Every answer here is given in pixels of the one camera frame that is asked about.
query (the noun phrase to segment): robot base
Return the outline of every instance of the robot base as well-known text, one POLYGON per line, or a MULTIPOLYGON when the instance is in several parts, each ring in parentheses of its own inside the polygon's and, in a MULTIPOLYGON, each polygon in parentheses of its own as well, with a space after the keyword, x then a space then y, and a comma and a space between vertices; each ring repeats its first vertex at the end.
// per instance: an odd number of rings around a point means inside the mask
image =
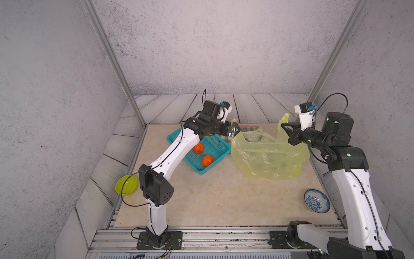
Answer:
POLYGON ((183 232, 181 231, 168 231, 167 229, 160 235, 153 234, 148 227, 145 228, 145 232, 140 233, 138 238, 137 250, 156 250, 165 247, 165 243, 169 241, 171 244, 171 250, 181 249, 183 242, 183 232))

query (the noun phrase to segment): beige tabletop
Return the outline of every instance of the beige tabletop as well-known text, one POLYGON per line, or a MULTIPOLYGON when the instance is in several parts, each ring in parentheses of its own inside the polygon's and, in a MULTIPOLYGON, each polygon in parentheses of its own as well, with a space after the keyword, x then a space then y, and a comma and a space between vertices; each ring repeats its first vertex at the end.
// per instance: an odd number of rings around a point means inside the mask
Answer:
MULTIPOLYGON (((255 124, 276 137, 277 124, 255 124)), ((179 124, 150 125, 145 136, 134 172, 145 163, 149 165, 169 146, 166 137, 179 124)), ((303 200, 308 189, 323 191, 309 161, 303 175, 282 181, 247 179, 237 164, 227 155, 203 175, 197 174, 186 161, 175 169, 170 183, 174 195, 167 203, 167 222, 170 226, 259 226, 287 225, 291 220, 306 220, 313 224, 340 224, 331 209, 320 214, 311 211, 303 200)), ((129 204, 145 203, 141 190, 125 196, 129 204)), ((148 223, 147 205, 121 205, 116 227, 145 226, 148 223)))

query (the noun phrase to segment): yellow plastic bag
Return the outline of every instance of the yellow plastic bag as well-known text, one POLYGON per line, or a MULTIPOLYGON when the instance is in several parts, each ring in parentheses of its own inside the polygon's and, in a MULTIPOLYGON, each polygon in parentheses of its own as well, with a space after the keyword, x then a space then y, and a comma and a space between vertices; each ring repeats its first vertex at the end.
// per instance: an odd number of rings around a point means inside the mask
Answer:
POLYGON ((304 143, 292 146, 281 128, 287 123, 285 114, 277 125, 277 138, 260 131, 240 132, 231 139, 231 156, 247 178, 271 180, 292 179, 302 175, 302 164, 309 159, 304 143))

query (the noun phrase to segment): blue and white plate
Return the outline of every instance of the blue and white plate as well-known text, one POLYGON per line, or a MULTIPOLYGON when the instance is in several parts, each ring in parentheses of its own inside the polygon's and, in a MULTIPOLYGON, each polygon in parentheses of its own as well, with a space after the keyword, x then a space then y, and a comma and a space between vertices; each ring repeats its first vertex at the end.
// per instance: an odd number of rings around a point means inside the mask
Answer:
POLYGON ((317 213, 327 213, 331 208, 331 203, 323 192, 315 189, 305 191, 305 203, 317 213))

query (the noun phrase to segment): gray textured wall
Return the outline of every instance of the gray textured wall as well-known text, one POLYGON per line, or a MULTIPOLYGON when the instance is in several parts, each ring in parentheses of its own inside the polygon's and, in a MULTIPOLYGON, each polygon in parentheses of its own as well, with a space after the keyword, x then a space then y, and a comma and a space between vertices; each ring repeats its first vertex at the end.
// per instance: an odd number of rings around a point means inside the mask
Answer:
POLYGON ((0 257, 46 258, 126 97, 79 0, 0 1, 0 257))
POLYGON ((309 93, 356 0, 93 0, 133 94, 309 93))
MULTIPOLYGON (((318 95, 348 96, 354 119, 351 145, 361 147, 370 166, 371 185, 414 244, 414 2, 378 1, 365 16, 318 95)), ((326 111, 342 111, 345 101, 331 97, 326 111)))

